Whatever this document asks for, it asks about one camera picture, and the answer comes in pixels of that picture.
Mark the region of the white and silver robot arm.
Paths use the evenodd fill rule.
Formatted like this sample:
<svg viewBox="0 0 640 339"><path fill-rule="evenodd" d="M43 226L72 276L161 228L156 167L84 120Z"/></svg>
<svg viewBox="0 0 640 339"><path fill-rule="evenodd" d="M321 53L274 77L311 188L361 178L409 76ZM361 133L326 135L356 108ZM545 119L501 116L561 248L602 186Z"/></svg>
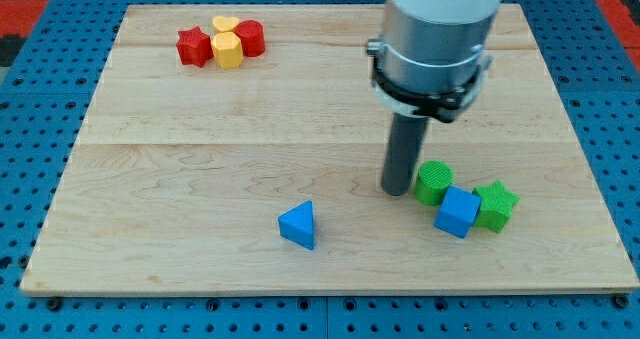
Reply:
<svg viewBox="0 0 640 339"><path fill-rule="evenodd" d="M386 0L366 51L379 100L398 115L450 123L478 97L502 0Z"/></svg>

